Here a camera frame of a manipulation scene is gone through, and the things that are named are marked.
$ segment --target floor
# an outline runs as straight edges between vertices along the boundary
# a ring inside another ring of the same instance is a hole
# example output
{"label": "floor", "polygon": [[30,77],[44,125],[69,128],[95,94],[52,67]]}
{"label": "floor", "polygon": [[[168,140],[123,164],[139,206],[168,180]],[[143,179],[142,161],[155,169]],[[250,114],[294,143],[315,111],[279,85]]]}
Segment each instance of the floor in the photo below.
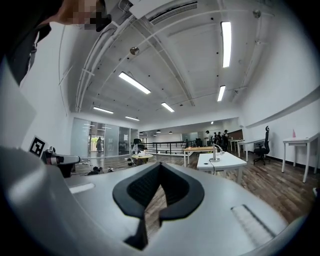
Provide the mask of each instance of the floor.
{"label": "floor", "polygon": [[[112,167],[114,171],[129,168],[128,161],[125,160],[125,157],[128,156],[91,159],[88,161],[88,165],[77,164],[75,174],[85,175],[92,170],[94,166],[103,167],[104,170]],[[245,154],[241,153],[241,158],[245,159],[245,157]],[[317,187],[317,185],[319,186],[318,181],[320,174],[313,174],[313,171],[309,171],[306,183],[303,184],[304,168],[293,167],[287,164],[285,173],[282,173],[282,162],[272,159],[270,163],[266,162],[266,165],[263,165],[261,162],[253,165],[254,158],[255,156],[253,154],[249,154],[248,164],[243,168],[241,185],[272,206],[288,223],[307,214],[315,200],[312,189]],[[184,158],[179,156],[154,155],[154,157],[149,160],[149,163],[152,162],[165,162],[182,166],[184,164]],[[197,162],[198,156],[192,154],[188,167],[196,170]],[[226,173],[226,178],[229,180],[236,181],[236,177],[236,172],[228,171]],[[165,193],[163,189],[159,187],[145,211],[149,238],[152,238],[153,234],[159,229],[159,211],[166,206]]]}

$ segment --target white wall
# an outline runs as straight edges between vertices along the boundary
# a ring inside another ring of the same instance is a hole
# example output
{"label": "white wall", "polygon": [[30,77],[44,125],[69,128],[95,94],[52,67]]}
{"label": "white wall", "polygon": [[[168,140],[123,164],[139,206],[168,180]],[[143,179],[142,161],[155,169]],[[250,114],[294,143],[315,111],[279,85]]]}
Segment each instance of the white wall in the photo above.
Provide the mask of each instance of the white wall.
{"label": "white wall", "polygon": [[[246,140],[264,138],[269,125],[269,155],[283,159],[282,141],[292,137],[293,129],[303,138],[320,132],[320,62],[303,28],[283,6],[272,23],[270,42],[242,98],[239,124],[245,126]],[[315,154],[313,143],[310,166],[315,166]],[[286,159],[293,158],[288,147]],[[297,163],[306,163],[305,148],[299,148]]]}
{"label": "white wall", "polygon": [[100,112],[91,113],[91,112],[80,112],[80,113],[71,113],[70,116],[73,118],[84,119],[96,123],[120,126],[125,128],[138,129],[138,121],[126,121],[121,119],[112,118],[110,114],[100,114]]}
{"label": "white wall", "polygon": [[240,129],[238,118],[223,120],[223,131],[228,130],[228,133],[232,133]]}
{"label": "white wall", "polygon": [[166,134],[148,137],[148,143],[152,142],[181,142],[181,134]]}
{"label": "white wall", "polygon": [[51,27],[51,33],[38,44],[34,64],[20,85],[21,93],[36,110],[21,147],[29,150],[37,136],[55,147],[58,154],[69,154],[72,122],[68,99],[63,95],[67,84],[63,81],[59,85],[59,48],[64,26]]}

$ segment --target wooden floor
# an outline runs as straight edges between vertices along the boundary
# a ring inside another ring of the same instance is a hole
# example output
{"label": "wooden floor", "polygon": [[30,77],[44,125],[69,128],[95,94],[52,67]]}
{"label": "wooden floor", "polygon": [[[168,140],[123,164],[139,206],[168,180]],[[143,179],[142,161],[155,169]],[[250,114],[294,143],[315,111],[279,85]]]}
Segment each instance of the wooden floor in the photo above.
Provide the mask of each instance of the wooden floor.
{"label": "wooden floor", "polygon": [[[243,168],[241,185],[246,190],[268,203],[288,223],[310,211],[315,200],[312,189],[319,186],[320,174],[313,174],[313,171],[309,171],[306,183],[303,183],[304,168],[286,164],[285,172],[282,173],[282,162],[271,160],[270,163],[266,162],[266,165],[263,165],[261,162],[253,165],[253,158],[255,156],[249,154],[248,164]],[[149,160],[149,163],[152,162],[165,162],[182,166],[184,158],[179,156],[154,155]],[[190,156],[190,164],[187,167],[196,170],[197,163],[198,156],[194,153]],[[112,167],[114,171],[117,171],[128,168],[128,162],[125,160],[125,157],[91,159],[88,165],[76,165],[76,175],[84,175],[92,170],[94,166],[103,167],[104,170]],[[236,181],[236,177],[235,171],[228,171],[226,173],[228,180]],[[160,187],[145,211],[149,238],[159,229],[159,211],[165,207],[167,207],[165,193]]]}

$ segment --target gray panel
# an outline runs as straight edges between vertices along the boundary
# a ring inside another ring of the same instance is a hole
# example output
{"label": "gray panel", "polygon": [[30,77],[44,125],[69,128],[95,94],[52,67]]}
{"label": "gray panel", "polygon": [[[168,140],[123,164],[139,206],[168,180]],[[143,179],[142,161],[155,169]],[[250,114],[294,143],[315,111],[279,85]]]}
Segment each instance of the gray panel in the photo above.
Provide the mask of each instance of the gray panel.
{"label": "gray panel", "polygon": [[104,156],[118,156],[119,126],[105,124],[104,127]]}

